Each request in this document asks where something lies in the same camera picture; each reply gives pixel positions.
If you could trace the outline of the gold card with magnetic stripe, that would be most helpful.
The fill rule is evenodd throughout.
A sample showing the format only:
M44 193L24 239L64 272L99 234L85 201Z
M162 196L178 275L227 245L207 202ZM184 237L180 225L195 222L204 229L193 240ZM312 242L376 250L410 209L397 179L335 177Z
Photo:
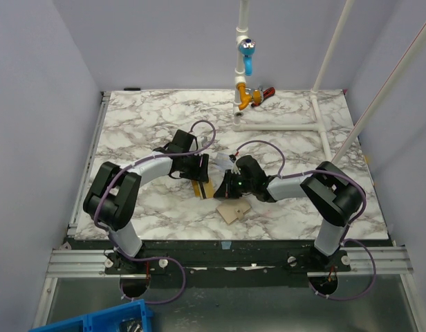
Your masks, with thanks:
M207 183L192 181L192 187L195 196L200 199L212 199L214 197L215 190L212 181Z

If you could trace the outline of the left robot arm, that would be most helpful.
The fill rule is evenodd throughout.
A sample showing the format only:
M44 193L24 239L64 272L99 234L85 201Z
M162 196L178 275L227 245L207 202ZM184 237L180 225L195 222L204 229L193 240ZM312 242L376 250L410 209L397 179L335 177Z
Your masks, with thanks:
M121 264L128 272L138 273L145 264L145 256L139 252L142 240L131 222L139 189L174 172L181 178L207 183L209 155L200 154L200 149L196 136L179 129L171 142L130 165L104 162L100 166L84 199L83 211L124 253Z

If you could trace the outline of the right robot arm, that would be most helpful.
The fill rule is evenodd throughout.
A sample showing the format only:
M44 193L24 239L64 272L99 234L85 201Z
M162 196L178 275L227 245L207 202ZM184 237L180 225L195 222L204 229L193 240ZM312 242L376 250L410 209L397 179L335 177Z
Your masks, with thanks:
M314 269L327 270L335 263L335 253L348 226L366 207L365 191L330 161L316 169L289 176L267 175L251 156L236 160L234 169L224 173L214 193L216 199L239 199L253 195L264 203L306 197L322 217L322 224L310 253Z

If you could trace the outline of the beige leather card holder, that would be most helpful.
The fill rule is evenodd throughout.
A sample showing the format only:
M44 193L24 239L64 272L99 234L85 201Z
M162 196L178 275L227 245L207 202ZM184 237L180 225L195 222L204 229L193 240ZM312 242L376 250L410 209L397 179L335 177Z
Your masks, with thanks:
M251 206L245 199L232 199L222 202L216 211L221 215L223 220L228 224L235 221L240 221L244 218L245 214L249 212Z

